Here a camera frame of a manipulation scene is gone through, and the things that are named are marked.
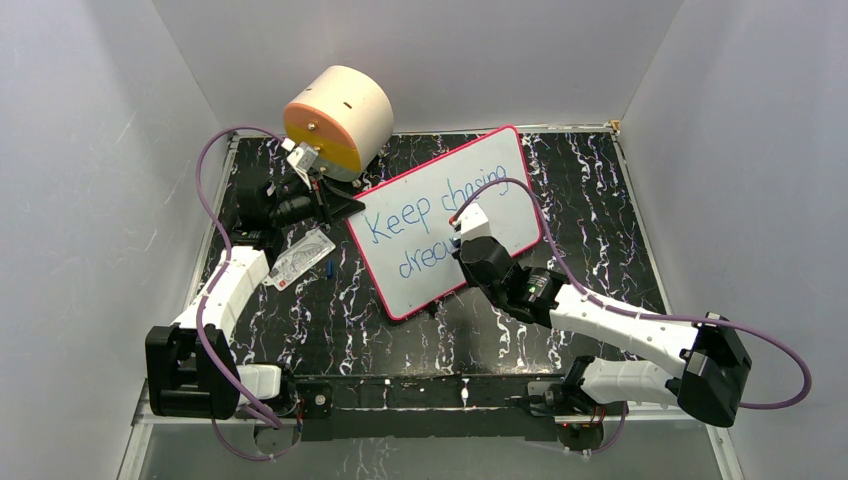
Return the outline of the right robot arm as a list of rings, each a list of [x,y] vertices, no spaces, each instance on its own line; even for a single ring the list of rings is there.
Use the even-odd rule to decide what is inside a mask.
[[[467,283],[510,317],[636,355],[634,361],[574,361],[553,394],[571,411],[648,402],[676,405],[709,425],[734,424],[752,361],[721,317],[678,323],[656,320],[650,311],[626,315],[624,303],[582,294],[564,274],[520,265],[490,236],[462,241],[454,257]]]

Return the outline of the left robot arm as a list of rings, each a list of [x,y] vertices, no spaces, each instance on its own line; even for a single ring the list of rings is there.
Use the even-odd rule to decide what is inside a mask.
[[[288,227],[313,219],[330,226],[365,205],[319,172],[258,173],[234,190],[231,226],[217,224],[224,249],[214,272],[189,306],[145,339],[150,406],[154,414],[223,420],[237,411],[273,427],[294,411],[297,387],[280,364],[239,366],[230,337],[241,313],[283,252]]]

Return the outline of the pink framed whiteboard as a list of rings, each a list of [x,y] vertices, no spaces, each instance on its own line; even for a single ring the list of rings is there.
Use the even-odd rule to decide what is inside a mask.
[[[390,319],[401,321],[464,283],[449,224],[472,198],[511,255],[542,237],[518,130],[504,126],[357,195],[347,223]]]

